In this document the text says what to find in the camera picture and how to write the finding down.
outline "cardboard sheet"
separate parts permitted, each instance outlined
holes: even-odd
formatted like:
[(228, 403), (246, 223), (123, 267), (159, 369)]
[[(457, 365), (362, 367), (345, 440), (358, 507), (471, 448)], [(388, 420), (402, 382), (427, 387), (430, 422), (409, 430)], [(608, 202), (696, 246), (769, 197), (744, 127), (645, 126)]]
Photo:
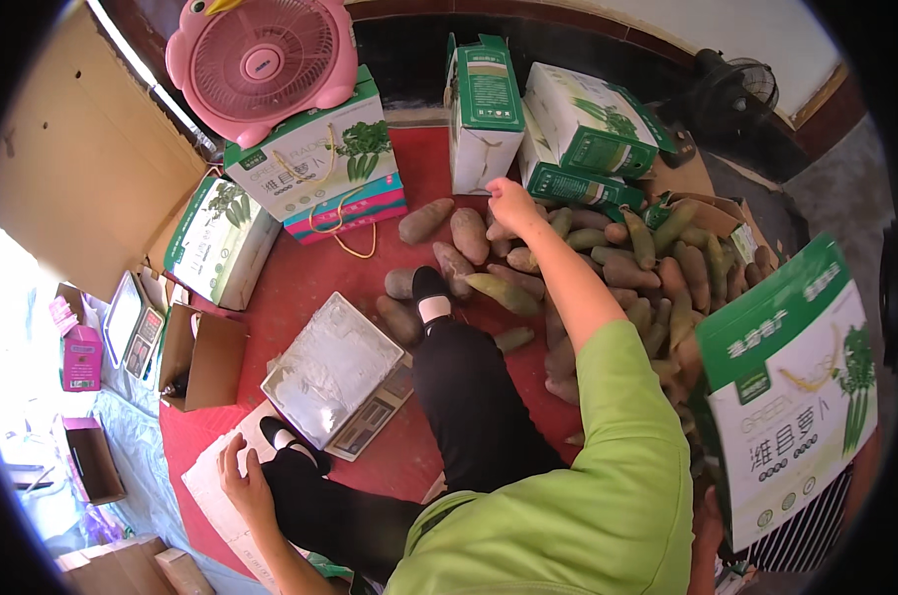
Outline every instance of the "cardboard sheet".
[(211, 446), (205, 448), (205, 451), (198, 455), (194, 466), (181, 475), (181, 481), (184, 482), (195, 502), (205, 513), (211, 527), (218, 531), (224, 542), (234, 550), (234, 553), (241, 558), (244, 565), (254, 573), (254, 576), (267, 590), (275, 595), (280, 595), (277, 583), (274, 582), (274, 577), (265, 564), (261, 551), (251, 538), (250, 530), (221, 490), (221, 483), (218, 479), (218, 454), (239, 431), (244, 434), (244, 440), (247, 441), (247, 447), (238, 453), (238, 467), (241, 474), (247, 471), (245, 462), (248, 449), (257, 448), (258, 457), (262, 463), (270, 461), (277, 454), (276, 450), (267, 444), (264, 435), (258, 429), (258, 422), (265, 415), (277, 416), (277, 411), (274, 411), (270, 401), (264, 401), (258, 405), (238, 423), (237, 427), (218, 437), (211, 443)]

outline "red floor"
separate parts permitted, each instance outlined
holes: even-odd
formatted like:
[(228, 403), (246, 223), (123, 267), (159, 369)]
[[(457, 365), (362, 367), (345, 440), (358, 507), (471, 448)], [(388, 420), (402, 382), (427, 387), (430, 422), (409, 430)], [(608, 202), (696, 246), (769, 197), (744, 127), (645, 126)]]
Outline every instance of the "red floor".
[[(390, 130), (410, 210), (450, 195), (446, 134), (444, 127)], [(486, 198), (457, 196), (455, 204), (484, 213)], [(340, 292), (373, 320), (378, 317), (375, 303), (377, 297), (384, 293), (384, 275), (387, 271), (426, 264), (438, 266), (430, 243), (407, 245), (399, 241), (397, 224), (396, 219), (378, 224), (377, 252), (369, 260), (347, 254), (331, 238), (304, 246), (294, 241), (290, 234), (282, 232), (261, 273), (247, 311), (217, 310), (243, 321), (250, 328), (237, 405), (189, 413), (162, 407), (159, 415), (168, 474), (178, 497), (188, 538), (196, 550), (251, 576), (241, 560), (208, 524), (181, 482), (181, 474), (191, 468), (198, 455), (217, 436), (237, 425), (265, 398), (260, 385), (265, 378), (267, 362), (290, 346), (313, 312), (331, 293)], [(370, 228), (355, 230), (341, 236), (341, 239), (357, 251), (366, 251), (371, 245), (372, 232)], [(452, 241), (448, 222), (433, 239)], [(194, 301), (199, 308), (216, 309), (201, 298)], [(508, 356), (509, 372), (538, 429), (566, 460), (573, 460), (577, 448), (564, 445), (562, 440), (580, 429), (580, 413), (577, 407), (550, 395), (543, 386), (543, 318), (518, 318), (479, 294), (465, 305), (461, 314), (470, 324), (492, 334), (512, 327), (535, 329), (536, 339)], [(436, 441), (415, 397), (396, 413), (363, 451), (360, 459), (355, 463), (335, 459), (334, 463), (334, 471), (330, 474), (333, 480), (416, 502), (443, 470)]]

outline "white wall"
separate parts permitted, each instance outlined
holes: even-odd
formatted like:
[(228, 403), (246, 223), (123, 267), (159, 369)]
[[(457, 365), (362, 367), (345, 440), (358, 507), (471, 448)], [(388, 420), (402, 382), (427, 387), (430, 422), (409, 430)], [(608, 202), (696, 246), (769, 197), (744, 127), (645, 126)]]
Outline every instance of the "white wall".
[(800, 0), (541, 0), (604, 14), (695, 53), (755, 58), (779, 86), (777, 110), (796, 113), (829, 78), (839, 54)]

